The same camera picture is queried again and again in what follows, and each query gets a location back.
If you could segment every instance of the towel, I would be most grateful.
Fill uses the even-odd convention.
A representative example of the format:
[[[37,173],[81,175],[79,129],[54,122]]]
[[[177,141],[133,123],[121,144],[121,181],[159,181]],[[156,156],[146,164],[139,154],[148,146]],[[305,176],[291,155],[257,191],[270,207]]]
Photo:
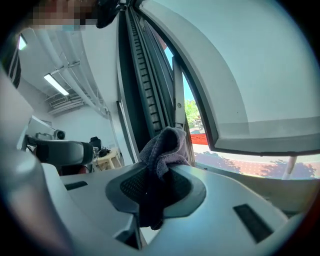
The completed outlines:
[[[148,189],[139,207],[140,227],[158,230],[163,223],[163,210],[167,207],[170,185],[164,174],[168,164],[189,165],[186,132],[181,128],[166,127],[151,139],[140,153],[140,159],[148,168]]]

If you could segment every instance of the black slot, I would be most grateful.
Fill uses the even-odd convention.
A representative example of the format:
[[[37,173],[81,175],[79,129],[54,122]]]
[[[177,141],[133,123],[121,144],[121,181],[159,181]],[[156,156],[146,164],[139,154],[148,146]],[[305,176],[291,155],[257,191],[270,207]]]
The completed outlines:
[[[260,243],[273,233],[271,228],[248,204],[238,205],[233,209],[256,243]]]
[[[88,185],[88,183],[86,183],[85,181],[79,181],[79,182],[75,182],[75,183],[70,183],[70,184],[65,184],[65,188],[66,190],[75,190],[81,187],[84,187]]]

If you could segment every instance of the fluorescent light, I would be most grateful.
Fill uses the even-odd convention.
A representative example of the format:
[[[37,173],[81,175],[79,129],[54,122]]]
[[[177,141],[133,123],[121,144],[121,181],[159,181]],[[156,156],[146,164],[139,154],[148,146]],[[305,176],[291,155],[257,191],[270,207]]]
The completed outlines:
[[[22,35],[20,35],[20,37],[19,37],[19,46],[18,46],[19,50],[22,50],[26,46],[27,46],[26,40],[22,37]]]
[[[50,74],[46,74],[44,76],[44,79],[47,80],[54,88],[56,88],[64,96],[69,95],[69,92],[63,89],[62,86]]]

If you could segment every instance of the sky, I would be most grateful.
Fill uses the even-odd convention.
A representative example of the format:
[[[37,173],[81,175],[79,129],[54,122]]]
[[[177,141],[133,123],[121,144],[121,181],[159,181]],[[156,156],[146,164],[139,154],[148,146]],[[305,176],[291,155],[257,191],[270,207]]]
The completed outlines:
[[[174,55],[173,55],[172,52],[170,51],[169,47],[167,47],[167,48],[164,50],[164,53],[165,53],[166,57],[168,58],[169,63],[170,63],[170,66],[171,66],[171,68],[172,68],[172,57],[173,57]],[[182,75],[183,75],[184,99],[185,99],[185,100],[188,100],[188,101],[192,101],[192,100],[194,100],[195,98],[194,98],[194,96],[193,96],[193,94],[192,94],[192,92],[191,92],[191,90],[190,90],[190,87],[189,87],[188,82],[187,82],[187,80],[186,80],[186,78],[185,78],[185,75],[184,75],[184,74],[182,74]]]

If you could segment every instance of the wooden table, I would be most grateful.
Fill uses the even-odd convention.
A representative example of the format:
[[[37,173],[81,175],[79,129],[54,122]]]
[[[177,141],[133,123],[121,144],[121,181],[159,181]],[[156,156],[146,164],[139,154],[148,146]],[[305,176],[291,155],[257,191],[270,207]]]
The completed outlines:
[[[117,163],[117,167],[122,167],[120,161],[119,161],[119,156],[118,156],[118,148],[113,147],[110,149],[110,152],[103,156],[103,157],[96,157],[93,160],[93,169],[95,172],[99,171],[104,171],[107,170],[107,167],[109,166],[110,169],[115,169],[115,165],[112,162],[112,159],[115,160]]]

